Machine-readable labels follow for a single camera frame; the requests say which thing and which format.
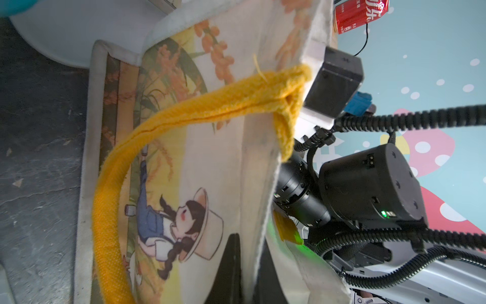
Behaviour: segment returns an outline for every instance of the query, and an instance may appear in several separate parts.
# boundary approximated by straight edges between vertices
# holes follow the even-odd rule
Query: yellow fabric
[[[106,158],[93,201],[94,259],[105,303],[135,303],[122,264],[118,239],[118,201],[135,156],[164,132],[186,125],[224,121],[253,113],[274,113],[282,160],[292,154],[294,126],[311,79],[305,65],[256,74],[217,91],[176,104],[139,125]]]

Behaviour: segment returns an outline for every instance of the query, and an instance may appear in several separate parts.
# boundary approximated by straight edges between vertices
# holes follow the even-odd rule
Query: cartoon girl
[[[137,202],[138,244],[145,254],[165,262],[158,275],[167,280],[173,262],[186,261],[193,253],[207,260],[217,251],[223,237],[223,220],[208,208],[208,195],[199,188],[194,198],[174,211],[160,196],[161,210],[147,205],[147,157],[144,147],[140,163],[140,196]]]

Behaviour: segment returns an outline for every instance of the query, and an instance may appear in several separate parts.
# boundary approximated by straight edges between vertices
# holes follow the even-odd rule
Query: white hat
[[[223,239],[223,219],[209,209],[208,194],[204,188],[199,188],[194,195],[194,201],[201,204],[206,209],[201,232],[197,236],[194,245],[189,252],[182,251],[179,261],[185,262],[195,253],[200,257],[210,260],[218,250],[219,244]]]

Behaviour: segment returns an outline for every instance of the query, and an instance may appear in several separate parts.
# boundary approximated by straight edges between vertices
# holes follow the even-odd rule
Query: white polka dot
[[[412,170],[412,173],[414,174],[414,176],[418,175],[418,171],[414,167],[410,167],[410,170]]]
[[[435,158],[435,163],[438,166],[442,166],[449,160],[449,158],[451,158],[449,155],[445,155],[445,154],[439,155]]]
[[[449,221],[464,222],[466,220],[465,217],[457,213],[456,210],[446,203],[443,203],[442,206],[440,206],[440,213]]]
[[[430,151],[430,144],[428,142],[419,142],[415,145],[415,151],[418,153],[427,153]]]
[[[474,66],[477,66],[479,64],[479,62],[480,62],[479,59],[476,58],[476,59],[471,60],[471,62],[469,62],[469,64],[474,67]]]
[[[463,90],[464,92],[466,92],[466,93],[469,93],[469,92],[471,92],[472,90],[474,90],[474,86],[473,86],[473,85],[471,85],[471,84],[469,84],[469,85],[465,85],[465,86],[463,86],[463,87],[462,87],[462,90]]]

